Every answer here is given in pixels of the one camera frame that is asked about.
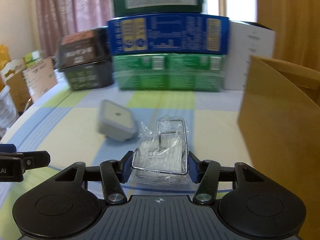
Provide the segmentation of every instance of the curtain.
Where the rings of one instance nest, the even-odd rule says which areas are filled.
[[[53,56],[59,38],[104,26],[111,19],[111,0],[36,0],[42,50]]]
[[[257,9],[276,31],[274,58],[320,71],[320,0],[257,0]]]

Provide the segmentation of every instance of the crosshair symbol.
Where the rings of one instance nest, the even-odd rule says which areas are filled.
[[[162,199],[162,198],[157,198],[156,199],[156,202],[159,203],[159,204],[161,204],[163,201],[164,201],[164,199]]]

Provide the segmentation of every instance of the pink curtain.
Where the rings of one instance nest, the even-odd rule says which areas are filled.
[[[111,0],[36,0],[42,49],[53,56],[59,38],[104,26],[112,8]]]

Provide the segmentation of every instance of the blue box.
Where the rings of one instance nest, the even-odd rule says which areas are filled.
[[[229,18],[200,13],[158,13],[108,21],[111,53],[227,54]]]

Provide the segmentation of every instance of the container lid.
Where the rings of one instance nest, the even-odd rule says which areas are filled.
[[[65,36],[59,40],[57,68],[111,59],[108,27],[100,27]]]

